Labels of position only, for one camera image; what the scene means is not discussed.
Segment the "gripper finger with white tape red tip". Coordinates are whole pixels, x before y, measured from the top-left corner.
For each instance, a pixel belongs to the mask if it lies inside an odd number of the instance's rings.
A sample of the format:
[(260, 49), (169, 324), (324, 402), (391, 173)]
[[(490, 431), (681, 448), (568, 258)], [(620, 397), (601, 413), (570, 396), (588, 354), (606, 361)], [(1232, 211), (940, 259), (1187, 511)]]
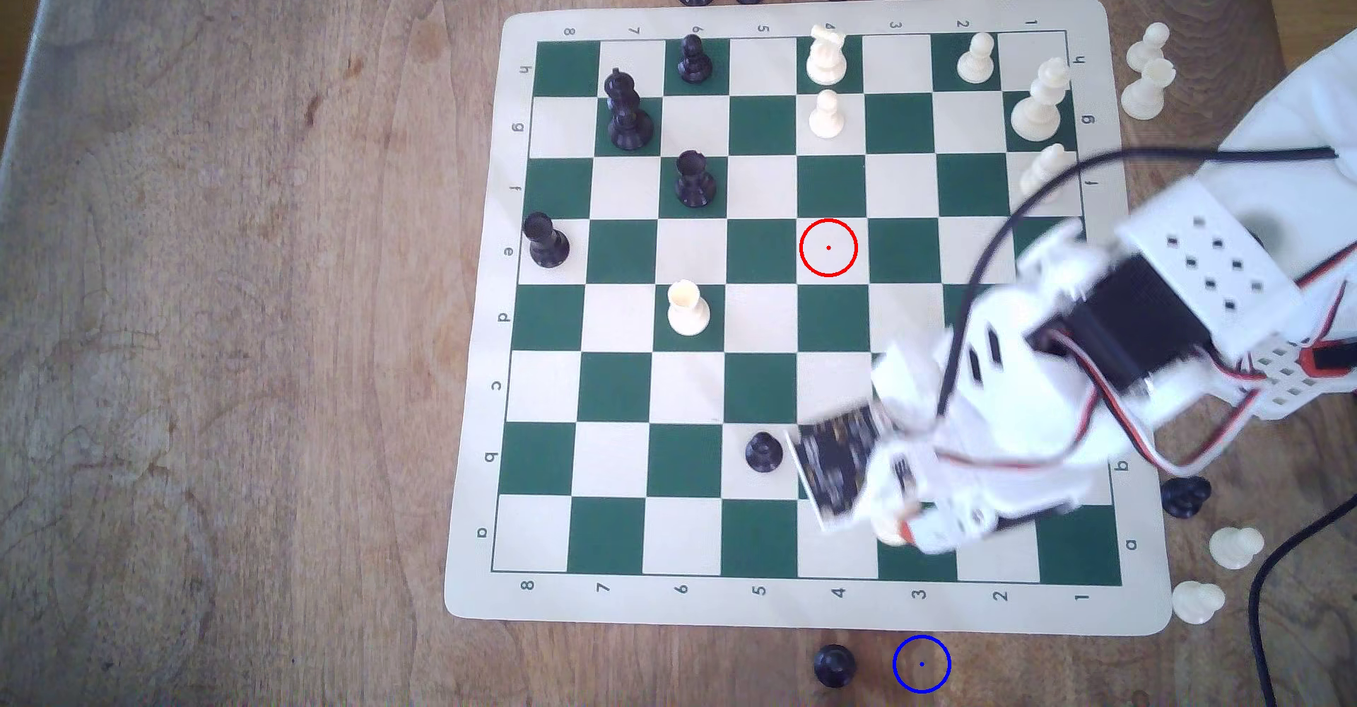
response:
[(871, 456), (873, 521), (909, 521), (917, 514), (917, 480), (909, 451), (875, 451)]
[(909, 544), (927, 555), (950, 554), (993, 533), (997, 522), (989, 505), (939, 502), (909, 518)]

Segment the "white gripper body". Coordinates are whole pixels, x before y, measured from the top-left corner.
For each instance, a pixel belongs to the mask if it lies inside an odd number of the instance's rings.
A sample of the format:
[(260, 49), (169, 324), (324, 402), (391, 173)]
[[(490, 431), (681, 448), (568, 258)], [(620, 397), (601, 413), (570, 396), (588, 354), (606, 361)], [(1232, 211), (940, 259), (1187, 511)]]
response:
[[(875, 451), (909, 451), (917, 512), (939, 502), (984, 503), (996, 531), (1083, 503), (1091, 455), (1080, 449), (1102, 398), (1077, 366), (1029, 341), (968, 341), (944, 417), (935, 418), (943, 368), (925, 343), (893, 343), (873, 362)], [(909, 539), (909, 521), (873, 521), (879, 539)]]

